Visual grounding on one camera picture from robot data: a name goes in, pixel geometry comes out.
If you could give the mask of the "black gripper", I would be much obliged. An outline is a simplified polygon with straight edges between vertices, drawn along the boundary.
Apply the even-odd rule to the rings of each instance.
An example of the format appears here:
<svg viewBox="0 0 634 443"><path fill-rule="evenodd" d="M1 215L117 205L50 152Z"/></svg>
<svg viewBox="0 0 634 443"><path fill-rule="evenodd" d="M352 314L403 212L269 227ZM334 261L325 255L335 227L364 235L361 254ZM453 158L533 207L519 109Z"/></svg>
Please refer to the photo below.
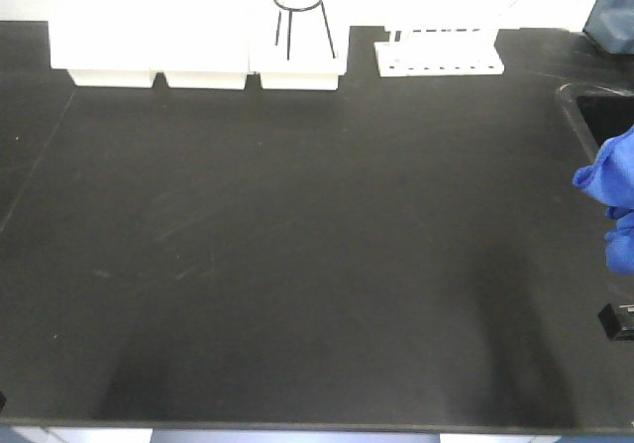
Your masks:
<svg viewBox="0 0 634 443"><path fill-rule="evenodd" d="M633 305L607 303L598 313L598 319L610 341L633 341Z"/></svg>

